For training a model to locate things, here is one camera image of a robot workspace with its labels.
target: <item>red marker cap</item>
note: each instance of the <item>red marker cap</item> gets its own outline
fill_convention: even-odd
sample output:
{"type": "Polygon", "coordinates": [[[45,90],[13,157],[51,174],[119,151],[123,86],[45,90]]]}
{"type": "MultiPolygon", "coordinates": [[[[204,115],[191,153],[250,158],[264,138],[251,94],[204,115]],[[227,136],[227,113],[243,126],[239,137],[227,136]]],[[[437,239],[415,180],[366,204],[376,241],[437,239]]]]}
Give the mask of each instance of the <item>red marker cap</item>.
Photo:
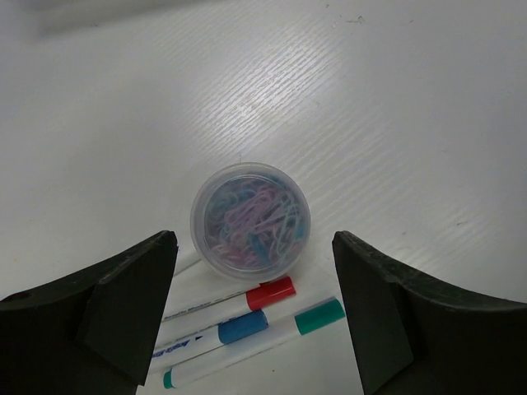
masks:
{"type": "Polygon", "coordinates": [[[245,292],[247,305],[253,311],[296,295],[296,290],[290,277],[262,284],[258,288],[245,292]]]}

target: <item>red marker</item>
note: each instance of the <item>red marker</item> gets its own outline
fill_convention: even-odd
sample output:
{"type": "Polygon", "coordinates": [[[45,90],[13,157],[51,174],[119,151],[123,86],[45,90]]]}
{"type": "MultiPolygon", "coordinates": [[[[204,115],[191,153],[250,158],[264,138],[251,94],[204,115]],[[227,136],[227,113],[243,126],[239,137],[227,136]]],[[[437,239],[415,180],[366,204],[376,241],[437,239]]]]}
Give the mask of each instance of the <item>red marker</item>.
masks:
{"type": "Polygon", "coordinates": [[[181,337],[241,317],[251,311],[264,309],[293,295],[296,295],[296,290],[291,278],[284,277],[277,281],[262,284],[244,294],[210,305],[205,309],[169,319],[161,323],[156,347],[164,346],[181,337]]]}

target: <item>round plastic container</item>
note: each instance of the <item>round plastic container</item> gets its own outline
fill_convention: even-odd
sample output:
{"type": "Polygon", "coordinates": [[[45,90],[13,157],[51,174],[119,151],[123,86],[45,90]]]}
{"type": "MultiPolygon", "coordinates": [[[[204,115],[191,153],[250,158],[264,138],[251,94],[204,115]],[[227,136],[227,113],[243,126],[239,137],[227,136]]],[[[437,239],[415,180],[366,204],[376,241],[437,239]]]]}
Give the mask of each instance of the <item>round plastic container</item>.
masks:
{"type": "Polygon", "coordinates": [[[298,261],[310,235],[310,211],[282,171],[240,163],[215,173],[199,190],[190,216],[203,260],[233,280],[274,280],[298,261]]]}

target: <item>white table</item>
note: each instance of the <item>white table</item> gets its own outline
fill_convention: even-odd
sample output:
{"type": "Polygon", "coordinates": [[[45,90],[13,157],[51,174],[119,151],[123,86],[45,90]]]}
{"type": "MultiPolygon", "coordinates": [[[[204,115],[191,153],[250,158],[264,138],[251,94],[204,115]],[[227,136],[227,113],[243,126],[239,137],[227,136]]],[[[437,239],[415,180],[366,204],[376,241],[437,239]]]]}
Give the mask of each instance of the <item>white table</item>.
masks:
{"type": "MultiPolygon", "coordinates": [[[[0,2],[1,297],[158,230],[188,250],[199,186],[242,160],[304,190],[305,267],[336,278],[330,242],[350,230],[527,301],[524,0],[23,4],[0,2]]],[[[341,321],[177,393],[361,385],[341,321]]]]}

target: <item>transparent container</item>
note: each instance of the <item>transparent container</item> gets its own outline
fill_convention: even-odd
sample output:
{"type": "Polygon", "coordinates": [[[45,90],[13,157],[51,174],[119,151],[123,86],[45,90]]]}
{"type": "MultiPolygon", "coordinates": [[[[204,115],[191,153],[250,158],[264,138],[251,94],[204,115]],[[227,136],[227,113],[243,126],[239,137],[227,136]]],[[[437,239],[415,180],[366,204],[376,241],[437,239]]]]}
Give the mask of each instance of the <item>transparent container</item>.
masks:
{"type": "Polygon", "coordinates": [[[288,175],[269,165],[240,163],[201,187],[190,229],[196,250],[216,272],[260,283],[298,261],[310,236],[310,211],[288,175]]]}

